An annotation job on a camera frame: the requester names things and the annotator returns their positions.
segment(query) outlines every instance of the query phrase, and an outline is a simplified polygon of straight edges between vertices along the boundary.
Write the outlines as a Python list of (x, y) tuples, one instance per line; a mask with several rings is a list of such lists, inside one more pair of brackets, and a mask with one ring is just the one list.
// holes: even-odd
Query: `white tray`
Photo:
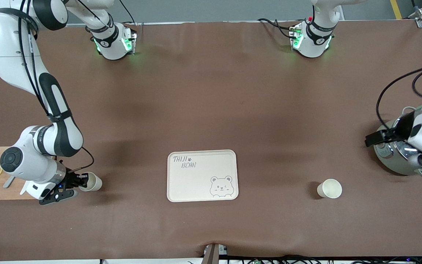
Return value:
[(169, 201), (221, 201), (236, 199), (238, 195), (237, 159), (232, 150), (172, 152), (169, 155)]

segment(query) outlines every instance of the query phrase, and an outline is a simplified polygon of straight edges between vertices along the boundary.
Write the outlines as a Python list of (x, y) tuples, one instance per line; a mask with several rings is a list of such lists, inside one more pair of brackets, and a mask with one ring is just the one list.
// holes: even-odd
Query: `yellow tape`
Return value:
[(393, 13), (395, 14), (396, 19), (402, 19), (400, 8), (398, 8), (397, 0), (390, 0), (390, 4), (392, 5)]

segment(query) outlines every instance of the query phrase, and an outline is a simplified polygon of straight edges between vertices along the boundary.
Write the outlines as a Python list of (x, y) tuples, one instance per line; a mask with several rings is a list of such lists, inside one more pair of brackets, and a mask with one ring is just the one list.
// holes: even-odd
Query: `cup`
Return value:
[(317, 187), (317, 193), (321, 197), (335, 199), (340, 197), (341, 184), (335, 179), (327, 179)]
[(102, 187), (102, 180), (92, 172), (86, 172), (88, 175), (87, 187), (79, 187), (84, 192), (95, 192)]

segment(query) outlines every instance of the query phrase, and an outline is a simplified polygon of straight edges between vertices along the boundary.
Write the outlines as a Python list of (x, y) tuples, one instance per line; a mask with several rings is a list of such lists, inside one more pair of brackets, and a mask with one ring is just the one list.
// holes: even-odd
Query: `black joint cap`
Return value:
[(22, 150), (18, 147), (6, 149), (0, 157), (0, 165), (5, 172), (13, 172), (22, 163)]

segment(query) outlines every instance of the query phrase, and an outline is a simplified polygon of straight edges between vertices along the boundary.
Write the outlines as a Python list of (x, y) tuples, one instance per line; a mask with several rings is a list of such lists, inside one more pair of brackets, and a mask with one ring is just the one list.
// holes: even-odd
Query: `bear drawing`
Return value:
[(226, 176), (225, 178), (212, 177), (211, 183), (210, 193), (213, 198), (230, 197), (234, 193), (231, 176)]

